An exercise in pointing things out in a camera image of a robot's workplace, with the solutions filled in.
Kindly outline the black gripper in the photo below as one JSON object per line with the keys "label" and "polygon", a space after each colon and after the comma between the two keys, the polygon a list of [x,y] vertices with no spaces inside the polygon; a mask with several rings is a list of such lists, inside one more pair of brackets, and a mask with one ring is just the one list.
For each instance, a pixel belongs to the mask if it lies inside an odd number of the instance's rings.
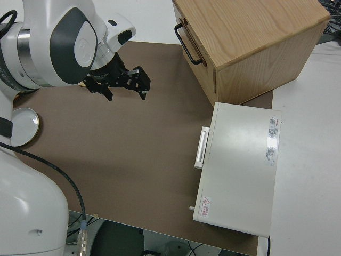
{"label": "black gripper", "polygon": [[112,101],[112,92],[109,87],[124,87],[139,94],[142,100],[146,99],[150,90],[151,80],[141,66],[128,70],[119,54],[103,67],[90,71],[90,76],[83,79],[83,83],[91,93],[99,93],[108,101]]}

